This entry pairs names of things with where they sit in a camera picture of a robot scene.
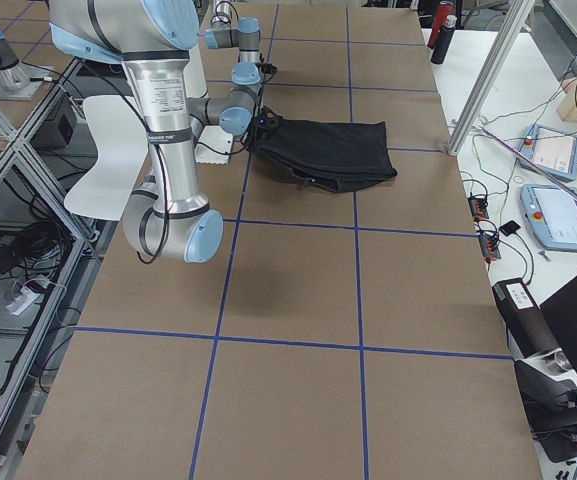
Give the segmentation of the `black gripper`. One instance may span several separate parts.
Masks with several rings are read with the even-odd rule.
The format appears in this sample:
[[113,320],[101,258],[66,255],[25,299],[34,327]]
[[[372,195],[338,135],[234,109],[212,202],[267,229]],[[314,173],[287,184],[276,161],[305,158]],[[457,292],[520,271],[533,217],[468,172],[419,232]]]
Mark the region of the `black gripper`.
[[261,112],[255,116],[245,136],[245,149],[257,150],[260,142],[272,135],[281,125],[283,117],[275,112]]

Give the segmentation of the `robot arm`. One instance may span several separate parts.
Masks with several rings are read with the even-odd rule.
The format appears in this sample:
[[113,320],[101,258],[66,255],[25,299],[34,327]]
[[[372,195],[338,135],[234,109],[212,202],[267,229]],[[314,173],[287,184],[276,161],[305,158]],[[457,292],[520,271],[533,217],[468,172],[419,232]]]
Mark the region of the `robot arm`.
[[[122,67],[145,129],[151,174],[128,198],[123,227],[140,260],[164,256],[209,261],[219,249],[223,217],[197,178],[195,145],[206,126],[233,136],[249,128],[261,103],[261,31],[255,17],[200,29],[192,1],[53,1],[54,45],[73,57]],[[190,98],[184,83],[191,51],[203,39],[212,49],[239,51],[233,86],[221,98]]]
[[236,84],[261,83],[261,26],[258,18],[240,17],[231,1],[215,1],[204,41],[209,49],[238,50],[238,60],[231,71]]

